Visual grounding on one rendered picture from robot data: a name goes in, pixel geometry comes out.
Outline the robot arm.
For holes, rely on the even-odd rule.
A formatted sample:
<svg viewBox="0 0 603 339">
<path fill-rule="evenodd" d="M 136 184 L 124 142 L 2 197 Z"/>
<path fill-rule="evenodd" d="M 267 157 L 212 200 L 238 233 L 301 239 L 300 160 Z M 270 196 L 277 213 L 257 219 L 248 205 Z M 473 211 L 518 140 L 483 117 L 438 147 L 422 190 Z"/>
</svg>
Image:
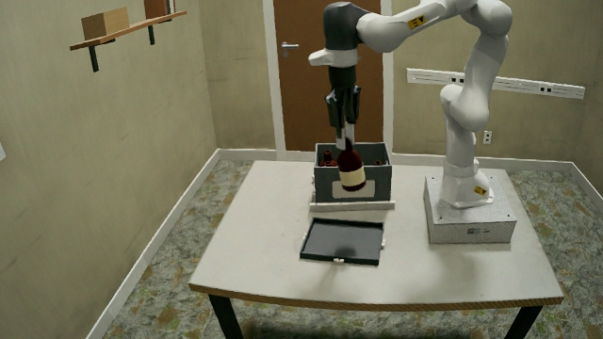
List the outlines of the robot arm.
<svg viewBox="0 0 603 339">
<path fill-rule="evenodd" d="M 493 190 L 490 187 L 489 193 L 488 179 L 475 159 L 474 133 L 489 122 L 490 93 L 506 55 L 513 14 L 499 0 L 419 1 L 419 6 L 395 16 L 382 16 L 351 2 L 328 5 L 323 12 L 324 50 L 311 54 L 309 62 L 349 68 L 362 60 L 357 44 L 364 43 L 376 53 L 391 53 L 407 38 L 457 15 L 476 26 L 481 35 L 464 66 L 463 86 L 446 85 L 440 92 L 447 146 L 438 193 L 456 208 L 492 204 Z"/>
</svg>

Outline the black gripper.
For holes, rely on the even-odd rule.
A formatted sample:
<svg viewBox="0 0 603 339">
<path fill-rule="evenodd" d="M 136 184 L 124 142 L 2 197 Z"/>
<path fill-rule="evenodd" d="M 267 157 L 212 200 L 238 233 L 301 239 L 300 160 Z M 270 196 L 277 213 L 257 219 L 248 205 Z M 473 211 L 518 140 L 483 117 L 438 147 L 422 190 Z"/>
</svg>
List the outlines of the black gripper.
<svg viewBox="0 0 603 339">
<path fill-rule="evenodd" d="M 359 118 L 361 88 L 355 87 L 356 65 L 349 68 L 334 68 L 328 65 L 331 94 L 325 96 L 330 125 L 336 128 L 336 148 L 345 150 L 344 115 L 346 117 L 346 137 L 354 145 L 354 124 Z M 351 84 L 351 85 L 349 85 Z M 346 104 L 347 102 L 347 104 Z M 354 115 L 355 113 L 355 115 Z"/>
</svg>

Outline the dark grey crate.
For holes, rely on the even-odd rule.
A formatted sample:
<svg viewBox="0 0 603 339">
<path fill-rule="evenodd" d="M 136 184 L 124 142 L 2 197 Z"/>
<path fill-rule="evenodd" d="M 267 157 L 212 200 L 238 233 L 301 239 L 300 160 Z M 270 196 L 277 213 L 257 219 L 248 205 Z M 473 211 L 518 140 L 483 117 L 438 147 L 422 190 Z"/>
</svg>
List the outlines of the dark grey crate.
<svg viewBox="0 0 603 339">
<path fill-rule="evenodd" d="M 383 148 L 377 142 L 354 143 L 352 148 L 362 157 L 367 184 L 359 191 L 347 192 L 342 188 L 338 167 L 319 167 L 325 151 L 331 151 L 332 158 L 337 163 L 341 149 L 336 148 L 336 143 L 316 144 L 314 163 L 316 203 L 390 201 L 392 165 Z M 378 160 L 382 165 L 388 166 L 374 166 L 374 162 Z"/>
</svg>

